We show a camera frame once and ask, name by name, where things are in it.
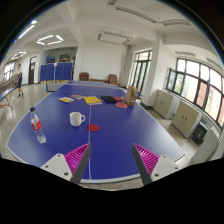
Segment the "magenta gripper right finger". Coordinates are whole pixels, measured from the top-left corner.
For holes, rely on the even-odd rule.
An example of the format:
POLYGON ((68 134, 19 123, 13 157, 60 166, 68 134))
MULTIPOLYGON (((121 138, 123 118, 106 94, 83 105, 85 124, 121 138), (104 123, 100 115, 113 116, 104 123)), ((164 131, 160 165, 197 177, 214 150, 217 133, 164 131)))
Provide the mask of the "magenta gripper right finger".
POLYGON ((133 144, 132 154, 143 185, 148 185, 179 170, 178 165, 167 155, 158 156, 140 145, 133 144))

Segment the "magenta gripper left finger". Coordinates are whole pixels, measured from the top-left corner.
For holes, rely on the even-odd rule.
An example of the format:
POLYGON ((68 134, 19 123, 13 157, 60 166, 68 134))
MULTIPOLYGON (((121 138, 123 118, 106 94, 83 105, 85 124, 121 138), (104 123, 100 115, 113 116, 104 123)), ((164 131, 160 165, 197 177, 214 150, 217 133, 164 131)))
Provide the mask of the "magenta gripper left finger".
POLYGON ((91 144, 82 145, 67 154, 55 154, 41 168, 76 185, 80 184, 91 155, 91 144))

